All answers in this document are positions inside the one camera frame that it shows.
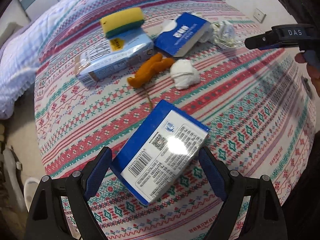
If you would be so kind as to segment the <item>person right hand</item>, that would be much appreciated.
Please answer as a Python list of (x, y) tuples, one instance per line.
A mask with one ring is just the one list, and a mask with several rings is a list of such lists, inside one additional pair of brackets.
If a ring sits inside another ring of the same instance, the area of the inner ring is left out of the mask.
[(298, 53), (295, 55), (295, 61), (300, 64), (306, 63), (306, 70), (307, 70), (308, 75), (311, 78), (311, 83), (313, 84), (314, 88), (316, 89), (317, 95), (320, 96), (320, 79), (319, 79), (320, 72), (319, 72), (319, 70), (316, 67), (307, 63), (306, 60), (304, 59), (304, 56), (302, 53)]

